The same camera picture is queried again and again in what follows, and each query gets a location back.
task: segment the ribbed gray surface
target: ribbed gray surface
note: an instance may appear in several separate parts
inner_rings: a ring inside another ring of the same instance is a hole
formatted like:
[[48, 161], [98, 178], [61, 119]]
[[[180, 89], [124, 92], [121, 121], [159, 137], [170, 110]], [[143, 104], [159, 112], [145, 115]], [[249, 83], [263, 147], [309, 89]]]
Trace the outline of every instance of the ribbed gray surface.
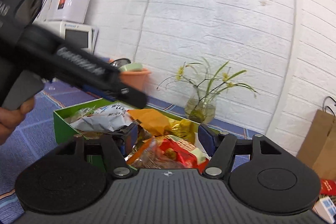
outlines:
[[225, 184], [195, 169], [142, 169], [118, 180], [97, 203], [83, 211], [51, 216], [28, 212], [15, 224], [313, 224], [325, 223], [313, 212], [268, 216], [235, 200]]

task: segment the potted plant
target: potted plant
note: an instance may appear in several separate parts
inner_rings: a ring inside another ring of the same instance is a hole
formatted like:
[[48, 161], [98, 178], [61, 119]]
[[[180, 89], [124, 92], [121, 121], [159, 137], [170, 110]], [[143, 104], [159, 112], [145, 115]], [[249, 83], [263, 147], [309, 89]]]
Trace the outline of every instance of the potted plant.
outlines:
[[[209, 62], [203, 58], [203, 62], [184, 63], [179, 67], [177, 74], [170, 76], [163, 80], [158, 86], [162, 85], [165, 81], [175, 78], [166, 84], [174, 82], [186, 82], [194, 87], [194, 93], [187, 101], [184, 111], [188, 119], [198, 123], [209, 123], [214, 117], [216, 112], [216, 97], [224, 90], [240, 86], [247, 88], [254, 93], [256, 97], [256, 90], [248, 84], [234, 82], [234, 78], [238, 75], [245, 73], [246, 70], [241, 70], [230, 75], [231, 67], [227, 68], [229, 61], [224, 63], [214, 75], [211, 74], [211, 67]], [[186, 70], [192, 70], [193, 76], [186, 74]]]

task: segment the circular black disc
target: circular black disc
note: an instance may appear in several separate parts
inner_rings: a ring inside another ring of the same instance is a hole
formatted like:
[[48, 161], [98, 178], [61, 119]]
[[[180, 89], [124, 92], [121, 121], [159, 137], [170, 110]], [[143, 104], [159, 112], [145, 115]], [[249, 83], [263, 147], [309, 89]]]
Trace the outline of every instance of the circular black disc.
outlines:
[[75, 156], [42, 158], [16, 179], [16, 195], [27, 209], [65, 214], [93, 203], [104, 191], [106, 177], [99, 168]]
[[272, 214], [295, 214], [313, 207], [320, 180], [292, 156], [261, 155], [233, 170], [229, 186], [249, 207]]

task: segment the orange plastic container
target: orange plastic container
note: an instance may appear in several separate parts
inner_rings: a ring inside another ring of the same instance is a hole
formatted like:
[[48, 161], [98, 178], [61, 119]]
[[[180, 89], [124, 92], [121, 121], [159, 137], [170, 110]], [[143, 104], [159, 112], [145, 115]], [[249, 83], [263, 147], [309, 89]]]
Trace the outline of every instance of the orange plastic container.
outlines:
[[151, 72], [145, 68], [142, 71], [124, 71], [120, 73], [120, 79], [123, 83], [143, 91], [143, 85], [149, 74]]

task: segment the white snack package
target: white snack package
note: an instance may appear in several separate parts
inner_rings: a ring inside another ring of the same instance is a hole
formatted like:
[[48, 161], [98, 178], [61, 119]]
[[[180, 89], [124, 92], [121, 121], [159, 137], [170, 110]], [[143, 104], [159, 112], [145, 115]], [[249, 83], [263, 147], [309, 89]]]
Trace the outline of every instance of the white snack package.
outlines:
[[91, 116], [83, 116], [70, 125], [81, 131], [109, 132], [129, 126], [132, 120], [126, 108], [120, 103], [96, 109]]

